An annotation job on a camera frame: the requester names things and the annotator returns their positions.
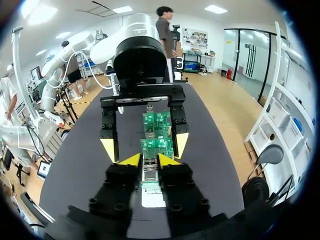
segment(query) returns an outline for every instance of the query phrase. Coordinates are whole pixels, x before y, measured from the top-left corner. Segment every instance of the ceiling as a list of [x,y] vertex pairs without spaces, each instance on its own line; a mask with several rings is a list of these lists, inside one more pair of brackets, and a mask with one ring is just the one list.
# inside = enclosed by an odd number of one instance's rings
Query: ceiling
[[[274,21],[283,24],[284,22],[278,10],[268,0],[96,0],[96,2],[111,10],[131,6],[133,12],[129,14],[154,13],[160,5],[169,6],[177,14],[206,18],[223,24],[237,22],[274,24]],[[23,67],[31,61],[39,60],[41,56],[36,56],[39,51],[58,47],[61,43],[61,39],[56,39],[58,34],[62,32],[75,34],[96,23],[117,16],[100,17],[83,12],[97,7],[91,0],[41,0],[40,4],[55,7],[58,12],[49,22],[28,25],[28,18],[23,19],[17,11],[15,21],[12,21],[9,26],[7,36],[0,46],[0,77],[7,72],[7,66],[13,62],[9,33],[14,27],[24,26],[20,37],[20,63]],[[212,4],[228,12],[215,14],[205,11],[205,8]]]

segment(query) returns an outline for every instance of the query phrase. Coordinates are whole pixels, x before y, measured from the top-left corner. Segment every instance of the wooden floor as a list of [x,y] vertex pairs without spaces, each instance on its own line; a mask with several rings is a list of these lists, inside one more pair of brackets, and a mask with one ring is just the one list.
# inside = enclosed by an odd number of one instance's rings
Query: wooden floor
[[[236,83],[221,77],[217,73],[210,73],[207,76],[184,73],[183,77],[188,78],[220,130],[242,186],[253,169],[250,157],[244,147],[244,139],[253,127],[262,107]],[[103,85],[109,82],[103,75],[100,75],[98,80]],[[102,90],[94,79],[91,80],[91,85],[89,88],[90,94],[84,95],[81,100],[76,102],[77,104],[73,105],[79,116],[89,105],[82,102],[91,102]],[[16,172],[17,169],[12,166],[6,176],[14,181],[18,198],[20,193],[27,191],[30,197],[36,203],[39,203],[44,182],[37,176],[36,172],[31,171],[31,176],[26,177],[24,175],[26,185],[24,188],[19,185]]]

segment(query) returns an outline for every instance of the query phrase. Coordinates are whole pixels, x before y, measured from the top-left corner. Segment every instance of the black mat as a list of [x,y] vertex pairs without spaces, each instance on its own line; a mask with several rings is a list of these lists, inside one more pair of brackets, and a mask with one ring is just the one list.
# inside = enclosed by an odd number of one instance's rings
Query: black mat
[[[226,213],[231,217],[244,209],[241,186],[224,140],[210,113],[196,91],[181,83],[186,96],[184,103],[189,124],[189,139],[181,161],[190,165],[193,179],[210,201],[212,216]],[[100,142],[100,97],[112,90],[103,90],[88,106],[64,140],[44,182],[40,206],[53,218],[65,215],[68,205],[88,211],[88,202],[105,180],[105,171],[112,163]],[[169,110],[167,102],[153,103],[156,112]],[[143,138],[142,113],[146,106],[125,107],[117,113],[120,159],[141,152]],[[164,208],[143,208],[141,192],[137,194],[130,238],[170,237]]]

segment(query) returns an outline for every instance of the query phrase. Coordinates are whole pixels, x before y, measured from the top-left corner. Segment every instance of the hair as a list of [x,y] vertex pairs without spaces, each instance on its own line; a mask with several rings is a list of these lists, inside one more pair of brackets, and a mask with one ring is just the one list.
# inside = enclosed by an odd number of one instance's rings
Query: hair
[[156,14],[158,14],[159,17],[162,17],[164,13],[169,12],[173,13],[174,11],[168,6],[161,6],[156,10]]
[[64,41],[63,43],[61,43],[61,46],[64,48],[68,45],[69,45],[69,41]]

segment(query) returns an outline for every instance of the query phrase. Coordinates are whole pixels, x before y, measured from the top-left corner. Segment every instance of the man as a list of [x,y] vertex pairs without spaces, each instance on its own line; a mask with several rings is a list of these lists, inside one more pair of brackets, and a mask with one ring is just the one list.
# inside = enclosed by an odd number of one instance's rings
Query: man
[[177,53],[173,49],[174,40],[171,35],[171,31],[169,28],[170,23],[168,21],[172,19],[173,12],[174,11],[168,6],[161,6],[156,10],[156,14],[158,14],[159,19],[155,25],[159,33],[160,42],[164,48],[167,63],[167,69],[163,78],[163,82],[165,83],[173,83],[175,76],[173,65],[175,62],[175,58],[177,57]]
[[[68,41],[64,41],[61,44],[63,49],[68,45],[69,45]],[[86,95],[89,94],[87,87],[86,87],[85,80],[82,79],[81,72],[79,70],[79,64],[77,61],[77,57],[75,55],[70,60],[69,67],[66,70],[66,74],[67,74],[69,82],[72,84],[72,87],[73,87],[75,94],[76,94],[76,97],[73,100],[77,101],[77,100],[82,99],[82,96],[80,95],[77,83],[80,83],[82,85],[84,94],[86,94]]]
[[[17,92],[14,89],[9,78],[4,77],[0,79],[0,126],[16,126],[20,127],[22,125],[22,121],[20,120],[15,107],[17,104]],[[31,168],[34,171],[38,171],[39,167],[32,160],[30,155],[25,149],[21,149],[18,147],[9,147],[9,151],[12,153],[15,159],[19,161],[19,163],[27,168]]]

